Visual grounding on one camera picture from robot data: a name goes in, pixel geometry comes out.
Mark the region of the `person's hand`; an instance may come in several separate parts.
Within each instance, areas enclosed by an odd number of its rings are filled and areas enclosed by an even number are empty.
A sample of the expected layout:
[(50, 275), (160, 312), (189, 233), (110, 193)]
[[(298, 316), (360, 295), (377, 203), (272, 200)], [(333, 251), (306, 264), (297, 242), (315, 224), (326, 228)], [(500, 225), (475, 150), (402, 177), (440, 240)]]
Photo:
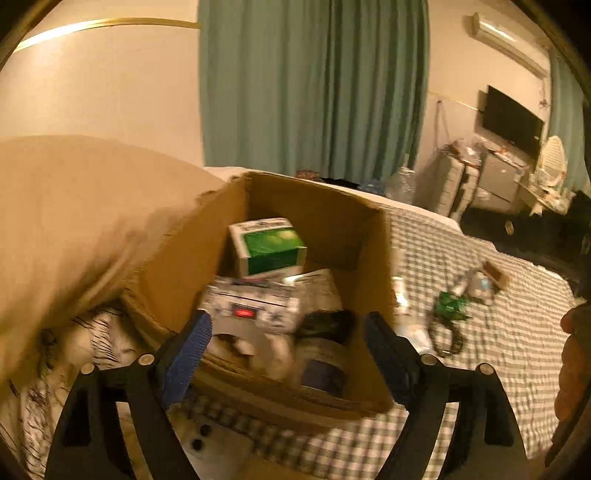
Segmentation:
[(561, 327), (569, 337), (562, 351), (555, 414), (559, 421), (566, 421), (574, 413), (590, 382), (590, 349), (579, 339), (581, 334), (590, 334), (590, 304), (568, 311), (561, 319)]

